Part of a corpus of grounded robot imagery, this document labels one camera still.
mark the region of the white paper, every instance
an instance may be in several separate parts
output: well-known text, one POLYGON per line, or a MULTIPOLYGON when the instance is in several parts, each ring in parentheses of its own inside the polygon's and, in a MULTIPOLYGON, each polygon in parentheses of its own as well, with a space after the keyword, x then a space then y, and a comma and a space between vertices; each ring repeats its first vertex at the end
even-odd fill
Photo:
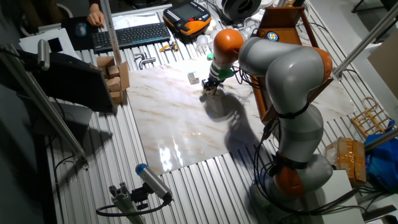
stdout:
POLYGON ((75 57, 79 60, 81 58, 76 54, 75 49, 73 49, 72 43, 70 42, 68 32, 65 28, 63 29, 55 29, 55 30, 50 30, 47 32, 44 32, 43 34, 31 36, 31 37, 25 37, 22 39, 19 39, 20 43, 19 45, 22 47, 22 49, 26 52, 32 53, 32 54, 37 54, 37 44, 39 43, 40 40, 52 40, 58 38, 62 47, 61 52, 66 55, 70 55, 72 57, 75 57))
POLYGON ((157 17, 156 13, 113 17, 114 29, 124 29, 128 27, 135 27, 135 26, 153 24, 158 22, 159 18, 157 17))

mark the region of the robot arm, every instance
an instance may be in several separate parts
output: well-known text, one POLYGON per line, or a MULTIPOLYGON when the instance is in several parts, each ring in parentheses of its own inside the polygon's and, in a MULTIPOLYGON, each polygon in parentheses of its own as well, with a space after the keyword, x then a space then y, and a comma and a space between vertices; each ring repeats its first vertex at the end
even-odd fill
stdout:
POLYGON ((333 170, 326 158, 313 154, 323 135, 323 120, 307 95, 330 76, 329 54, 255 37, 241 47, 239 63, 245 72, 266 77, 267 92, 279 115, 275 175, 267 180, 275 199, 299 198, 320 188, 333 170))

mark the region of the computer mouse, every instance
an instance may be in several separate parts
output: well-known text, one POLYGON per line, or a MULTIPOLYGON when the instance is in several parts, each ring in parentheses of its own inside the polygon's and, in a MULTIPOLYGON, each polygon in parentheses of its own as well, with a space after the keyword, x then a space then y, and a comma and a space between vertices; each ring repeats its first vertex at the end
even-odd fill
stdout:
POLYGON ((85 24, 84 22, 79 22, 78 24, 76 24, 76 30, 75 30, 76 36, 85 37, 87 35, 86 27, 87 24, 85 24))

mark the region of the blue bag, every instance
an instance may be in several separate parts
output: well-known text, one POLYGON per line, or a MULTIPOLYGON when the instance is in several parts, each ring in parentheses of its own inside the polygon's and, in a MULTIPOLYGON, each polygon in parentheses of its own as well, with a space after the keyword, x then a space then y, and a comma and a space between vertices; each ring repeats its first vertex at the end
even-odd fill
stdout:
MULTIPOLYGON (((382 135, 369 135, 365 144, 382 135)), ((391 139, 367 153, 365 163, 366 173, 371 180, 393 194, 398 193, 398 139, 391 139)))

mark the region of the chair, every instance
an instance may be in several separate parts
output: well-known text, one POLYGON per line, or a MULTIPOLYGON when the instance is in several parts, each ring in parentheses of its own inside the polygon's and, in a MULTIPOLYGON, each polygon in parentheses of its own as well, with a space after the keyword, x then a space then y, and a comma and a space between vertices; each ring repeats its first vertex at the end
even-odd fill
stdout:
MULTIPOLYGON (((357 12, 361 12, 361 11, 368 11, 368 10, 372 10, 372 9, 382 9, 382 8, 386 8, 387 11, 390 11, 392 9, 392 7, 394 7, 394 5, 398 2, 398 0, 380 0, 380 2, 383 4, 383 6, 379 6, 379 7, 371 7, 371 8, 367 8, 367 9, 358 9, 358 7, 364 2, 365 0, 360 0, 360 2, 354 7, 353 10, 351 10, 352 13, 357 13, 357 12)), ((386 32, 392 27, 394 26, 398 21, 398 16, 395 18, 394 22, 389 25, 384 32, 380 33, 375 41, 374 44, 379 43, 379 39, 386 34, 386 32)))

